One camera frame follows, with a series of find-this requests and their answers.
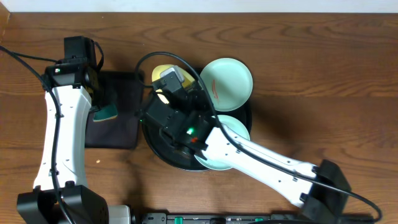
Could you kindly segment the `yellow plate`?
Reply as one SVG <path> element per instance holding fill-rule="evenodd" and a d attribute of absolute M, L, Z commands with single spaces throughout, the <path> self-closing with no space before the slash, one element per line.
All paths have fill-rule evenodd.
<path fill-rule="evenodd" d="M 152 82 L 155 82 L 156 80 L 159 80 L 160 78 L 165 76 L 164 72 L 167 70 L 170 70 L 171 68 L 176 68 L 178 70 L 177 75 L 178 75 L 178 78 L 182 77 L 181 84 L 182 84 L 183 89 L 185 90 L 186 88 L 190 88 L 192 83 L 195 81 L 193 76 L 191 74 L 189 74 L 186 70 L 180 68 L 177 65 L 172 65 L 172 64 L 163 64 L 163 65 L 156 66 L 152 71 Z M 157 96 L 160 98 L 160 100 L 163 103 L 165 103 L 166 105 L 169 104 L 169 100 L 166 98 L 166 96 L 161 94 L 161 93 L 163 93 L 161 89 L 158 89 L 155 92 L 157 93 Z M 185 103 L 189 102 L 188 93 L 186 93 L 185 96 L 186 96 L 186 98 L 179 99 L 179 100 L 181 100 L 180 104 L 185 104 Z"/>

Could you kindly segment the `green yellow sponge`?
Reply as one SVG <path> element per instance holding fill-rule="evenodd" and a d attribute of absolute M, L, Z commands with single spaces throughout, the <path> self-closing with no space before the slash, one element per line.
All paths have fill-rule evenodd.
<path fill-rule="evenodd" d="M 118 109 L 115 104 L 109 104 L 102 107 L 100 110 L 95 111 L 93 115 L 94 122 L 102 122 L 110 119 L 114 119 L 118 116 Z"/>

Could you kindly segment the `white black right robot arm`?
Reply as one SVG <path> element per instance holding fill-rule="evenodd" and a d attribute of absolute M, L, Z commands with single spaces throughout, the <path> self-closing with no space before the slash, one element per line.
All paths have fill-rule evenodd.
<path fill-rule="evenodd" d="M 266 184 L 300 208 L 305 221 L 341 223 L 351 187 L 337 164 L 324 160 L 316 166 L 243 138 L 220 121 L 204 91 L 166 95 L 167 104 L 156 92 L 143 102 L 137 113 L 145 126 L 157 129 L 177 148 Z"/>

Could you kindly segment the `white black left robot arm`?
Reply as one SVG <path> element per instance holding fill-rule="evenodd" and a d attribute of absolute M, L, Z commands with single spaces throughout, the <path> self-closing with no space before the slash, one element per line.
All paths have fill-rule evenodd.
<path fill-rule="evenodd" d="M 128 206 L 109 206 L 87 186 L 85 131 L 98 69 L 56 64 L 42 78 L 49 86 L 44 151 L 32 191 L 17 197 L 19 215 L 26 223 L 131 223 Z"/>

